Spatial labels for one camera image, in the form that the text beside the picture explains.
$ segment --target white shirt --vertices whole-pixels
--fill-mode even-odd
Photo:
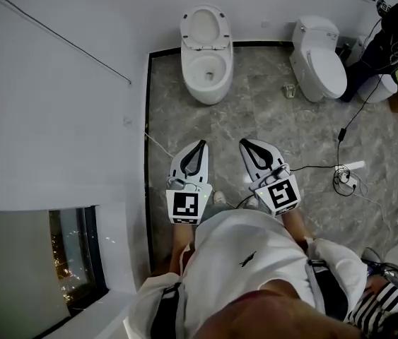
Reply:
[[[343,246],[326,240],[315,242],[314,252],[324,252],[322,259],[341,277],[352,310],[365,287],[366,266]],[[187,296],[186,338],[192,338],[205,320],[225,305],[274,279],[290,283],[304,302],[315,307],[305,271],[308,257],[285,227],[266,213],[223,211],[198,226],[195,248],[182,277]],[[163,289],[178,280],[178,275],[168,273],[142,285],[129,315],[131,329],[142,338],[149,338],[149,322],[156,313],[153,306]]]

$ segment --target toilet bowl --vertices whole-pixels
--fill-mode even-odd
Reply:
[[[182,72],[191,95],[206,105],[220,102],[233,77],[233,42],[228,19],[218,8],[199,5],[180,23]]]
[[[336,26],[326,18],[302,16],[296,23],[290,62],[300,89],[311,102],[337,99],[345,93],[345,68],[335,53],[338,37]]]
[[[360,36],[354,43],[353,49],[348,59],[345,61],[346,66],[353,65],[362,56],[363,51],[370,44],[371,40],[366,41],[366,37]],[[378,74],[369,78],[359,89],[359,97],[367,103],[376,103],[386,100],[391,95],[395,94],[398,90],[398,85],[389,74]]]

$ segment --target black logo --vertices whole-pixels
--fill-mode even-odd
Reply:
[[[275,208],[287,206],[298,199],[289,180],[268,187],[268,192]]]
[[[281,210],[277,211],[277,212],[274,214],[274,216],[279,216],[279,215],[281,215],[282,213],[288,212],[289,210],[293,210],[295,207],[296,207],[296,203],[293,204],[293,205],[291,205],[291,206],[289,206],[289,207],[282,208]]]
[[[197,216],[199,213],[199,194],[175,192],[173,197],[174,216]]]
[[[173,223],[184,223],[184,224],[188,224],[188,225],[195,225],[195,224],[197,224],[197,221],[199,221],[199,220],[194,220],[191,218],[174,218],[173,219]]]
[[[239,265],[241,265],[241,267],[244,268],[247,265],[247,263],[254,258],[255,253],[256,251],[250,254],[242,263],[239,263]]]

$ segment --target black strap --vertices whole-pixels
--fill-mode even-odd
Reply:
[[[323,260],[309,260],[324,300],[326,315],[343,321],[348,312],[348,298],[334,274]]]
[[[206,141],[201,139],[199,141],[199,143],[187,155],[185,155],[183,157],[183,159],[180,161],[180,169],[185,174],[185,178],[187,176],[195,176],[197,173],[199,173],[200,166],[201,166],[201,159],[202,159],[202,156],[204,155],[205,145],[206,145]],[[196,166],[195,171],[191,172],[188,170],[189,172],[186,172],[188,164],[191,163],[192,158],[194,158],[194,156],[197,154],[197,152],[199,153],[199,159],[197,161],[197,166]]]
[[[180,282],[163,290],[158,311],[153,320],[150,330],[152,339],[156,338],[176,338],[175,324],[177,321],[177,309],[180,294],[178,287]]]
[[[253,161],[256,168],[258,168],[259,170],[266,170],[267,168],[271,169],[274,161],[271,152],[264,149],[263,147],[260,147],[259,145],[249,142],[246,138],[243,138],[240,141],[240,145],[242,145],[246,149],[247,153],[250,156],[250,159]],[[252,151],[254,151],[264,161],[263,165],[261,162],[255,159]]]

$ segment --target striped fabric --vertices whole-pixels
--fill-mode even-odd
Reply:
[[[384,320],[393,313],[398,313],[398,289],[389,282],[376,295],[367,289],[345,322],[370,335],[381,331]]]

